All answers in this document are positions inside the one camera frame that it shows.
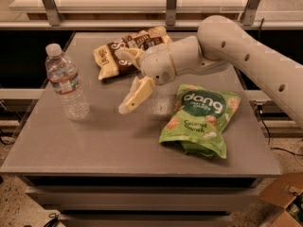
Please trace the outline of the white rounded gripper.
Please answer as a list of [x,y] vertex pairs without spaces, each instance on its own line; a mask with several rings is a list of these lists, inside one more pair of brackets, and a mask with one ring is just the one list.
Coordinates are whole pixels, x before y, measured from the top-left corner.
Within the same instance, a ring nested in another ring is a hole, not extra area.
[[135,77],[130,92],[118,107],[121,114],[128,114],[140,106],[153,93],[155,83],[164,85],[175,80],[176,73],[165,44],[148,48],[145,52],[140,48],[122,47],[115,52],[120,60],[130,62],[146,76]]

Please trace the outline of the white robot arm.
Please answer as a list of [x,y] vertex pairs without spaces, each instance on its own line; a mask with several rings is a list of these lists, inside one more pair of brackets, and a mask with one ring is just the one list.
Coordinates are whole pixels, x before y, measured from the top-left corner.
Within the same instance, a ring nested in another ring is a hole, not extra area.
[[121,114],[136,109],[157,85],[184,74],[210,74],[229,62],[303,128],[303,66],[258,42],[225,17],[213,15],[204,19],[195,36],[145,51],[120,48],[116,56],[131,62],[143,75],[142,79],[134,79],[119,106]]

